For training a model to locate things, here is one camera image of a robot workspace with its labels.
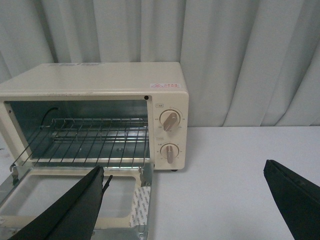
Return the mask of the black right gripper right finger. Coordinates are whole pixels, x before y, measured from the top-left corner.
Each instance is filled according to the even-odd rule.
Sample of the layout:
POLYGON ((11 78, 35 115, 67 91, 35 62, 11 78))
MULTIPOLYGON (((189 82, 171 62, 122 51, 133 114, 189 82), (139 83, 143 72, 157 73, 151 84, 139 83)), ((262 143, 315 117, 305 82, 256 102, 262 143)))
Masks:
POLYGON ((263 169, 272 197, 295 240, 320 238, 320 187, 275 160, 263 169))

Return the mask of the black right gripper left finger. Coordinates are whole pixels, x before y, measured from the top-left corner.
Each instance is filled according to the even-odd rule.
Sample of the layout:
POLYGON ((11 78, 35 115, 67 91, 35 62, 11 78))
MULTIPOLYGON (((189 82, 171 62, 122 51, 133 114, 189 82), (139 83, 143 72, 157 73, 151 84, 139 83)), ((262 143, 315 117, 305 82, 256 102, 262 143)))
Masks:
POLYGON ((96 166, 12 240, 90 240, 105 191, 104 169, 96 166))

